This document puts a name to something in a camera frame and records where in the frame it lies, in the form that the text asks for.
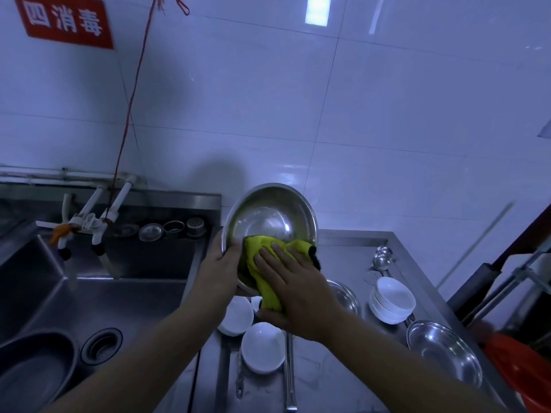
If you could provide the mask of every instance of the sink drain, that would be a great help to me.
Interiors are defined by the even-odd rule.
[[[94,333],[80,351],[80,359],[86,365],[100,365],[112,358],[122,345],[122,333],[108,328]]]

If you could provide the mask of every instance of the stainless steel counter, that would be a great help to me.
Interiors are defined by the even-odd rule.
[[[503,403],[510,411],[525,411],[498,372],[461,326],[450,308],[415,261],[391,232],[320,231],[319,251],[322,272],[351,288],[362,305],[362,318],[383,333],[406,344],[406,326],[383,324],[368,308],[368,296],[380,276],[371,271],[375,248],[387,244],[395,255],[391,277],[402,281],[417,298],[414,315],[451,327],[475,351],[483,368],[482,391]],[[283,371],[255,375],[245,367],[244,394],[236,396],[238,338],[228,339],[215,332],[207,341],[197,364],[191,411],[280,413],[284,411]],[[326,348],[315,342],[294,338],[296,399],[301,412],[377,412],[384,404]]]

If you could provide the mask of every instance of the stainless steel sink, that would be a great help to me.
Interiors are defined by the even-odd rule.
[[[76,235],[70,242],[78,267],[72,290],[48,238],[29,231],[29,240],[0,260],[0,342],[44,328],[69,333],[80,351],[69,388],[180,306],[207,243],[107,237],[107,254],[121,273],[113,280],[90,249],[91,236]]]

